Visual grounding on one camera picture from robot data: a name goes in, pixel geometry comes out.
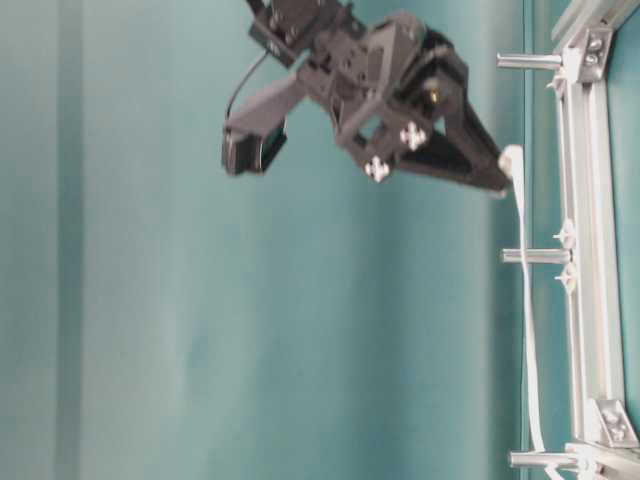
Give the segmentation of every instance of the white cable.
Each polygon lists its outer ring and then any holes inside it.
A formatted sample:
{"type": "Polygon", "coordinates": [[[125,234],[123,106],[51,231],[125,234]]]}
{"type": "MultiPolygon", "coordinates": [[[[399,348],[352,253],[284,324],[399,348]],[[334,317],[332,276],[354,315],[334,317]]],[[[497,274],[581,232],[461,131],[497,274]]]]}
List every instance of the white cable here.
{"type": "MultiPolygon", "coordinates": [[[[529,410],[529,428],[531,441],[536,452],[544,452],[544,440],[540,425],[540,388],[538,385],[538,356],[536,352],[536,330],[533,318],[533,302],[531,299],[531,272],[527,262],[527,235],[526,235],[526,202],[525,202],[525,178],[524,155],[522,147],[507,147],[505,156],[510,162],[510,170],[513,176],[513,188],[518,207],[520,220],[520,259],[522,274],[524,277],[524,322],[525,322],[525,351],[527,364],[527,400],[529,410]]],[[[549,466],[545,472],[552,480],[563,480],[556,468],[549,466]]]]}

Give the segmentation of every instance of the teal backdrop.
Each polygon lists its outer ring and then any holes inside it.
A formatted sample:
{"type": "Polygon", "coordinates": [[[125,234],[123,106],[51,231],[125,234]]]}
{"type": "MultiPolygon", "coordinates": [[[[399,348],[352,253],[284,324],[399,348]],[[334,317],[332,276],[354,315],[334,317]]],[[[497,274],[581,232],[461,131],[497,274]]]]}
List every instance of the teal backdrop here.
{"type": "MultiPolygon", "coordinates": [[[[454,41],[497,143],[526,140],[535,159],[538,246],[559,226],[545,182],[557,176],[552,99],[543,74],[498,71],[495,55],[548,51],[566,4],[355,6],[368,23],[409,10],[454,41]]],[[[637,20],[620,43],[638,38],[637,20]]],[[[260,53],[250,22],[240,0],[3,5],[2,478],[517,478],[506,453],[526,440],[521,276],[498,261],[516,245],[512,199],[402,174],[374,185],[310,103],[268,175],[227,177],[224,107],[260,53]]],[[[618,48],[614,60],[634,57],[618,48]]],[[[620,92],[635,65],[612,68],[620,92]]],[[[247,91],[284,74],[271,62],[247,91]]],[[[631,131],[622,102],[612,95],[613,125],[631,131]]],[[[637,149],[624,138],[616,193],[632,205],[637,149]]],[[[637,216],[618,221],[629,255],[637,216]]],[[[621,265],[626,318],[633,261],[621,265]]],[[[552,274],[536,270],[536,309],[543,429],[559,448],[552,274]]]]}

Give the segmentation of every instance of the black cable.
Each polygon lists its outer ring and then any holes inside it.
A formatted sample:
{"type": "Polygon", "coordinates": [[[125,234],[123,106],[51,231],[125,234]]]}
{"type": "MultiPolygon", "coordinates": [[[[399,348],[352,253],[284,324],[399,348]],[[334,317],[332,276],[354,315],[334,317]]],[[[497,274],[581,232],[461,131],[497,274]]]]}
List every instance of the black cable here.
{"type": "Polygon", "coordinates": [[[231,95],[231,99],[229,100],[229,104],[227,105],[227,115],[225,119],[228,119],[229,116],[231,115],[231,107],[233,107],[233,103],[236,101],[236,98],[238,97],[240,90],[242,90],[242,87],[244,87],[244,85],[247,83],[249,78],[251,78],[251,75],[253,75],[253,73],[258,69],[258,67],[262,64],[262,62],[264,62],[264,60],[268,56],[269,56],[269,51],[265,50],[264,53],[261,54],[260,57],[255,62],[253,62],[253,65],[249,67],[249,70],[247,70],[247,73],[245,73],[242,80],[240,80],[240,83],[238,83],[238,86],[234,90],[233,95],[231,95]]]}

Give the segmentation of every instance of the metal peg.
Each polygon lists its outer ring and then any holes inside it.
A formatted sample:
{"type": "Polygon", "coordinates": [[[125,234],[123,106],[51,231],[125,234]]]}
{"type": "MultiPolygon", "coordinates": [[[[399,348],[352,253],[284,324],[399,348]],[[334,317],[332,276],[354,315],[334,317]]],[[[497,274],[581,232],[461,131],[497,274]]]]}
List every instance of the metal peg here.
{"type": "Polygon", "coordinates": [[[560,55],[498,54],[498,67],[558,70],[562,67],[562,57],[560,55]]]}
{"type": "Polygon", "coordinates": [[[571,470],[580,467],[580,457],[568,453],[511,452],[511,468],[547,468],[571,470]]]}
{"type": "MultiPolygon", "coordinates": [[[[504,263],[520,263],[521,251],[518,249],[505,249],[502,251],[504,263]]],[[[571,253],[561,249],[529,249],[527,250],[527,263],[540,263],[551,265],[565,265],[571,261],[571,253]]]]}

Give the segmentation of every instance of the metal rail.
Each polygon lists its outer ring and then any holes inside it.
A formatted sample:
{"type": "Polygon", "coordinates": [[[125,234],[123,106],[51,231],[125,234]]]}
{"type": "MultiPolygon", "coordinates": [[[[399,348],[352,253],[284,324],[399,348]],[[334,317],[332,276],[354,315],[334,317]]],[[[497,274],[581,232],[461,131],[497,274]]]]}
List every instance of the metal rail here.
{"type": "MultiPolygon", "coordinates": [[[[640,443],[626,414],[606,67],[613,33],[640,0],[573,0],[553,30],[553,55],[499,56],[505,68],[554,70],[563,228],[558,250],[531,263],[564,264],[574,443],[562,454],[514,453],[516,467],[554,467],[585,480],[640,478],[640,443]]],[[[505,250],[504,261],[520,260],[505,250]]]]}

